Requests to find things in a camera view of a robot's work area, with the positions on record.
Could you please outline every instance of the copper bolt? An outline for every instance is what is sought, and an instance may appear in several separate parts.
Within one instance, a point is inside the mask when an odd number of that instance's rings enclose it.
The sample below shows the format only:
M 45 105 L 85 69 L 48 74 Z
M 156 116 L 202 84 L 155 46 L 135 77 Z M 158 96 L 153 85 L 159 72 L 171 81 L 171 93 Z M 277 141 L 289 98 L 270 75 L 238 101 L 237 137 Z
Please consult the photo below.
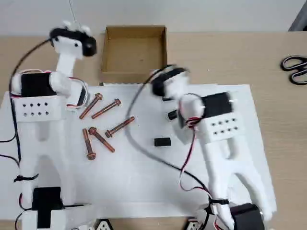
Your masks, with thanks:
M 102 99 L 102 95 L 101 93 L 96 93 L 95 94 L 95 98 L 92 100 L 92 102 L 88 105 L 88 107 L 83 111 L 83 113 L 81 113 L 80 115 L 80 119 L 83 119 L 85 117 L 85 115 L 87 115 L 87 113 L 94 107 L 94 105 Z
M 101 143 L 103 143 L 111 152 L 115 152 L 115 149 L 112 145 L 109 144 L 98 132 L 97 128 L 90 127 L 88 130 L 89 134 L 94 135 Z
M 129 119 L 125 120 L 123 123 L 120 123 L 118 126 L 116 126 L 115 128 L 111 129 L 111 130 L 107 130 L 106 131 L 106 137 L 107 138 L 111 138 L 112 135 L 114 133 L 116 133 L 117 131 L 119 131 L 120 129 L 122 129 L 123 127 L 125 127 L 126 125 L 128 125 L 129 123 L 131 123 L 132 121 L 134 121 L 134 117 L 130 117 Z
M 94 115 L 92 115 L 92 119 L 95 119 L 96 117 L 100 116 L 101 114 L 105 113 L 106 111 L 114 108 L 115 106 L 119 106 L 121 104 L 120 99 L 114 99 L 114 102 L 107 105 L 105 108 L 103 108 L 102 110 L 98 111 L 97 113 L 95 113 Z
M 86 148 L 87 148 L 87 155 L 86 155 L 87 159 L 92 161 L 96 158 L 96 153 L 94 153 L 93 150 L 92 150 L 91 142 L 88 138 L 86 128 L 82 129 L 82 133 L 83 133 L 83 137 L 84 137 Z

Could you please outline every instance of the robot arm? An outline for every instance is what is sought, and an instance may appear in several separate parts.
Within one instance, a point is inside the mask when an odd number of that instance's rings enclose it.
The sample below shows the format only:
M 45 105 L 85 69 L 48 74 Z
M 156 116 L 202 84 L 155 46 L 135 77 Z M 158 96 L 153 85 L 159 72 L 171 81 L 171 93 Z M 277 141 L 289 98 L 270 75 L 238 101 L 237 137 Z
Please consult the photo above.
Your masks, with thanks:
M 90 36 L 87 27 L 72 29 L 56 28 L 50 32 L 52 45 L 59 53 L 55 72 L 19 73 L 12 79 L 15 116 L 20 143 L 24 154 L 20 161 L 22 197 L 32 209 L 23 214 L 23 229 L 66 230 L 89 222 L 95 215 L 92 205 L 76 206 L 75 184 L 70 170 L 67 152 L 69 144 L 64 136 L 69 127 L 67 104 L 82 97 L 84 85 L 75 83 L 72 70 L 76 59 L 96 53 L 96 41 Z M 35 149 L 27 143 L 36 142 L 37 146 L 50 145 L 54 148 Z M 35 175 L 35 169 L 42 156 L 47 156 L 59 172 L 60 187 L 35 187 L 35 181 L 25 180 Z
M 210 205 L 213 213 L 218 215 L 230 230 L 251 229 L 249 226 L 255 224 L 258 228 L 253 229 L 264 229 L 259 209 L 265 221 L 272 218 L 272 210 L 260 174 L 249 152 L 244 125 L 236 109 L 234 95 L 227 92 L 206 97 L 186 94 L 187 71 L 176 66 L 166 67 L 154 77 L 152 81 L 154 94 L 180 100 L 180 109 L 177 113 L 180 118 L 178 126 L 182 132 L 189 131 L 185 126 L 189 118 L 200 119 L 195 129 L 208 170 L 209 191 L 212 198 Z M 186 140 L 187 137 L 190 138 L 189 135 L 179 133 L 177 135 L 183 143 L 189 141 Z M 227 140 L 231 150 L 228 158 L 221 148 L 221 142 L 224 140 Z M 253 205 L 230 208 L 228 184 L 233 174 L 248 189 Z

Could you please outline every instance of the open cardboard box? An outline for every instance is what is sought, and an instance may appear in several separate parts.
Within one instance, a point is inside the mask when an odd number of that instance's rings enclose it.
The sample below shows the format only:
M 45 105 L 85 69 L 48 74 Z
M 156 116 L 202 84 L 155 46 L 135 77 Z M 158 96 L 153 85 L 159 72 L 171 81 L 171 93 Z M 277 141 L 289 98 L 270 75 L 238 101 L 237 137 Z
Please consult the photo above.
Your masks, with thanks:
M 167 64 L 165 26 L 107 26 L 102 82 L 142 83 Z

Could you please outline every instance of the white foam board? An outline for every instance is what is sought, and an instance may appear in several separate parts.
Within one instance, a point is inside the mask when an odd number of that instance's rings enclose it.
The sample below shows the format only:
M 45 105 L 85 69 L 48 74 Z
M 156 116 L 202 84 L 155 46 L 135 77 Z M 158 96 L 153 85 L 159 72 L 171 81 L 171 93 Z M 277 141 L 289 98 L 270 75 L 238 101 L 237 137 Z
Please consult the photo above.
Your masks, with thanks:
M 73 151 L 67 153 L 71 158 L 71 168 L 77 189 L 77 201 L 88 202 L 99 207 L 97 217 L 125 218 L 125 217 L 166 217 L 191 216 L 199 205 L 207 202 L 207 195 L 203 191 L 183 192 L 178 185 L 178 172 L 154 162 L 142 155 L 128 142 L 124 131 L 121 130 L 113 138 L 107 140 L 116 149 L 109 152 L 100 142 L 92 138 L 93 150 L 97 153 L 95 161 L 88 161 L 86 148 L 82 136 L 82 128 L 97 127 L 104 135 L 110 129 L 124 120 L 127 108 L 139 85 L 108 84 L 103 87 L 90 87 L 94 93 L 103 94 L 103 100 L 98 102 L 92 112 L 112 102 L 115 98 L 122 101 L 120 107 L 114 108 L 101 117 L 92 120 L 88 115 L 84 120 L 78 119 L 82 111 L 70 112 L 69 120 L 73 121 L 71 139 Z M 202 96 L 225 91 L 236 91 L 239 96 L 238 108 L 246 126 L 247 140 L 256 168 L 265 183 L 271 207 L 276 210 L 276 201 L 271 176 L 263 148 L 258 118 L 251 91 L 248 85 L 191 85 L 189 92 Z M 151 94 L 146 87 L 136 102 L 132 115 L 136 120 L 131 123 L 132 135 L 142 146 L 155 155 L 181 166 L 184 162 L 189 145 L 183 145 L 174 135 L 172 124 L 166 119 L 166 113 L 175 109 L 175 102 L 162 102 L 161 98 Z M 11 109 L 6 94 L 0 110 L 0 139 L 8 139 L 13 135 L 11 124 Z M 172 145 L 165 148 L 154 147 L 154 138 L 171 137 Z M 17 156 L 15 141 L 0 144 L 1 153 Z M 59 176 L 54 172 L 48 160 L 42 160 L 37 172 L 40 173 L 40 186 L 59 185 Z M 0 219 L 14 219 L 20 212 L 18 195 L 20 185 L 12 183 L 18 174 L 14 162 L 0 159 Z M 194 173 L 205 184 L 208 183 L 205 162 L 199 143 L 196 142 L 187 170 Z M 197 183 L 184 177 L 186 187 Z M 245 203 L 250 200 L 246 188 L 233 177 L 229 189 L 230 200 L 234 203 Z

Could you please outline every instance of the black scissors handle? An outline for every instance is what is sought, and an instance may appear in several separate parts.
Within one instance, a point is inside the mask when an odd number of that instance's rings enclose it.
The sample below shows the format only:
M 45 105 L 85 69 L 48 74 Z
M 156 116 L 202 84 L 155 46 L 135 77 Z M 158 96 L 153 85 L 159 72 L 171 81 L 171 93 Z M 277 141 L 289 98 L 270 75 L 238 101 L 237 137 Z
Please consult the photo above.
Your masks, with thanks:
M 292 65 L 292 66 L 287 66 L 287 62 L 290 60 L 299 60 L 300 63 Z M 283 71 L 292 71 L 292 70 L 302 70 L 304 66 L 307 66 L 307 58 L 298 56 L 298 55 L 293 55 L 293 56 L 288 56 L 282 62 L 280 63 L 280 68 Z
M 287 62 L 289 60 L 299 60 L 300 63 L 292 65 L 292 66 L 288 66 Z M 307 66 L 307 58 L 303 57 L 303 56 L 298 56 L 298 55 L 293 55 L 293 56 L 289 56 L 286 57 L 281 63 L 280 63 L 280 67 L 283 71 L 292 71 L 292 70 L 297 70 L 297 72 L 291 74 L 289 76 L 289 81 L 292 84 L 295 85 L 306 85 L 307 84 L 307 80 L 305 81 L 297 81 L 295 80 L 296 77 L 304 75 L 307 73 L 307 69 L 305 68 L 305 66 Z

